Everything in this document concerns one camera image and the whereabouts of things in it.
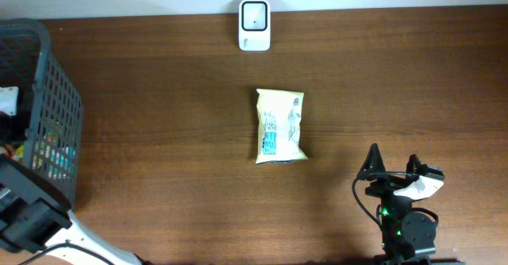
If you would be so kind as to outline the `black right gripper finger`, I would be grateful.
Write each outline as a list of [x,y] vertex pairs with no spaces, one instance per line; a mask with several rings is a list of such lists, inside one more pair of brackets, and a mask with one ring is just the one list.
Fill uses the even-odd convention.
[[409,157],[406,173],[410,175],[419,175],[421,173],[421,162],[416,154],[412,154]]
[[377,177],[386,172],[383,159],[377,143],[370,146],[366,160],[361,166],[358,179],[377,179]]

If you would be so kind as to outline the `yellow snack bag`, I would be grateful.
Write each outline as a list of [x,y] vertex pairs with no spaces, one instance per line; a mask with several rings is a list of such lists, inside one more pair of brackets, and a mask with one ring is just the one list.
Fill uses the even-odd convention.
[[308,160],[299,147],[303,92],[257,89],[256,164]]

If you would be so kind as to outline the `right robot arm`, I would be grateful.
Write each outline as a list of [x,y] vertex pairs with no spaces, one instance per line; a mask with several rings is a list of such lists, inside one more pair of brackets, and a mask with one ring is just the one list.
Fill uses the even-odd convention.
[[[352,194],[358,206],[379,227],[384,253],[374,264],[460,264],[458,259],[433,259],[439,217],[413,203],[434,195],[444,185],[439,167],[421,163],[417,155],[409,157],[404,171],[387,171],[378,144],[369,148],[366,160],[352,182]],[[371,213],[356,192],[359,181],[368,182],[364,193],[380,203]]]

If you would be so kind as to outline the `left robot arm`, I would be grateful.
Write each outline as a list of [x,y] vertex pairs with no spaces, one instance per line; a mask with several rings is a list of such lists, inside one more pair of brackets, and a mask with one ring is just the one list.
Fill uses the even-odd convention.
[[33,253],[25,264],[45,255],[74,265],[148,263],[89,230],[59,189],[5,155],[1,156],[1,249]]

